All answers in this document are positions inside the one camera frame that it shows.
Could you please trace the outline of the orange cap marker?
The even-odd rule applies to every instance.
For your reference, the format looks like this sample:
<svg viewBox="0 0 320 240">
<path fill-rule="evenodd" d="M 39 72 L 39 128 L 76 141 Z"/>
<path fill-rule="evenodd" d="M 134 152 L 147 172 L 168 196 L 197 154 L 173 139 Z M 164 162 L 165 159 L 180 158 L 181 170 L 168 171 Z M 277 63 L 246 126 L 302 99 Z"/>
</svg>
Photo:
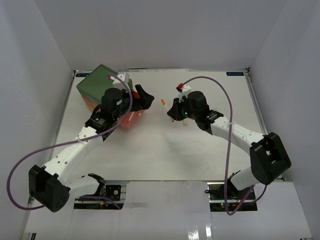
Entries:
<svg viewBox="0 0 320 240">
<path fill-rule="evenodd" d="M 166 115 L 169 117 L 170 121 L 173 123 L 174 119 L 171 116 L 168 115 L 169 108 L 168 108 L 165 100 L 161 99 L 161 103 L 162 103 L 163 107 L 165 108 Z"/>
</svg>

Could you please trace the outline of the orange red drawer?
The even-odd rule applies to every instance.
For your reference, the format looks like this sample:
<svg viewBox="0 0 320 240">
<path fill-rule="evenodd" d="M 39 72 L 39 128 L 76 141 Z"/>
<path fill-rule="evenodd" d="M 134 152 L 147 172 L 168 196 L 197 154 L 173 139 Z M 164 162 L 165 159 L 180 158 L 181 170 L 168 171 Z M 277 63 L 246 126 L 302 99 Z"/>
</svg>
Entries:
<svg viewBox="0 0 320 240">
<path fill-rule="evenodd" d="M 133 105 L 131 107 L 130 113 L 128 114 L 127 118 L 125 118 L 124 115 L 117 121 L 117 123 L 120 123 L 122 120 L 124 120 L 119 127 L 126 131 L 129 131 L 138 122 L 142 114 L 145 112 L 144 109 L 138 107 L 137 99 L 140 98 L 139 94 L 136 91 L 133 91 L 132 96 Z"/>
</svg>

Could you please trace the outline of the green drawer storage box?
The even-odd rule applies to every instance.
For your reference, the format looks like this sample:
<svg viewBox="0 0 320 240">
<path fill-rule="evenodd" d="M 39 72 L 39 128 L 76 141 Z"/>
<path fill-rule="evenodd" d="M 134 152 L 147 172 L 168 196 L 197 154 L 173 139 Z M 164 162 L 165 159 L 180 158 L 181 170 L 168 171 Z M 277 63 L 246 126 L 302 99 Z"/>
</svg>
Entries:
<svg viewBox="0 0 320 240">
<path fill-rule="evenodd" d="M 84 102 L 92 108 L 101 103 L 101 98 L 105 91 L 113 88 L 113 81 L 108 75 L 117 75 L 119 72 L 100 64 L 90 73 L 76 72 L 76 78 L 82 78 L 80 83 L 76 85 Z"/>
</svg>

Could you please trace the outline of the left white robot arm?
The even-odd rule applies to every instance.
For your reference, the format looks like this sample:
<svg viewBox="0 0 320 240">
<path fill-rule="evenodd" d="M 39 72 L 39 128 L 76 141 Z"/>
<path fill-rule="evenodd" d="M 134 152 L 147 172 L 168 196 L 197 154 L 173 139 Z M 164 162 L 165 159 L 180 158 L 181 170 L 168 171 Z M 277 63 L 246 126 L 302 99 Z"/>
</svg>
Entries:
<svg viewBox="0 0 320 240">
<path fill-rule="evenodd" d="M 108 88 L 75 142 L 43 166 L 34 165 L 29 170 L 29 194 L 53 213 L 64 207 L 71 191 L 78 190 L 78 198 L 106 197 L 106 182 L 101 176 L 89 173 L 76 183 L 69 182 L 68 178 L 89 153 L 109 137 L 118 120 L 124 120 L 130 112 L 149 109 L 154 99 L 139 84 L 131 91 Z"/>
</svg>

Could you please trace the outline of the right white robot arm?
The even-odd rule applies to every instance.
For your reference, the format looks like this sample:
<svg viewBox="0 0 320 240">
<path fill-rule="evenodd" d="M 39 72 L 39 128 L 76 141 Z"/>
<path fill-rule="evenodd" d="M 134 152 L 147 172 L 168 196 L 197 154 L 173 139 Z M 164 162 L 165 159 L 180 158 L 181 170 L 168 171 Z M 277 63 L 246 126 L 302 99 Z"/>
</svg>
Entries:
<svg viewBox="0 0 320 240">
<path fill-rule="evenodd" d="M 175 121 L 194 120 L 197 126 L 212 136 L 228 141 L 246 152 L 250 166 L 227 178 L 226 195 L 236 200 L 244 190 L 256 184 L 269 185 L 291 166 L 291 160 L 281 138 L 274 132 L 262 134 L 238 124 L 230 124 L 222 113 L 210 109 L 200 91 L 192 91 L 182 99 L 174 98 L 167 115 Z"/>
</svg>

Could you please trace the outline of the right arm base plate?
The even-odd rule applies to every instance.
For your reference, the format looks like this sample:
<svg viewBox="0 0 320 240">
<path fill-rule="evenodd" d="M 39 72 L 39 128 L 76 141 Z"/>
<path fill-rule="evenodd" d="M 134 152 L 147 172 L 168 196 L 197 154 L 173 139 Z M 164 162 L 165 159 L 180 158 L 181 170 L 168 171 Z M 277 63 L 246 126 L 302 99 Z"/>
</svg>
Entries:
<svg viewBox="0 0 320 240">
<path fill-rule="evenodd" d="M 244 199 L 250 188 L 247 187 L 240 192 L 227 193 L 227 206 L 230 212 L 233 212 L 240 202 Z M 211 212 L 225 212 L 226 205 L 224 200 L 224 184 L 223 183 L 213 183 L 207 186 L 204 191 L 209 198 L 209 206 Z M 250 194 L 244 200 L 238 212 L 256 212 L 258 210 L 257 204 L 252 203 L 256 200 L 255 191 L 252 189 Z"/>
</svg>

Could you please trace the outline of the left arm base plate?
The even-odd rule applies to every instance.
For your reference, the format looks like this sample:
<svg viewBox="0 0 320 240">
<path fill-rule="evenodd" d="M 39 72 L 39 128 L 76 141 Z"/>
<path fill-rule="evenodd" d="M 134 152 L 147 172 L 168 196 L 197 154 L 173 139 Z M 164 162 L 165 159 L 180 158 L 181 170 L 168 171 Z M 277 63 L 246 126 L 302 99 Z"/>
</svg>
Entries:
<svg viewBox="0 0 320 240">
<path fill-rule="evenodd" d="M 122 186 L 121 185 L 106 185 L 101 195 L 112 201 L 119 201 L 121 199 Z"/>
</svg>

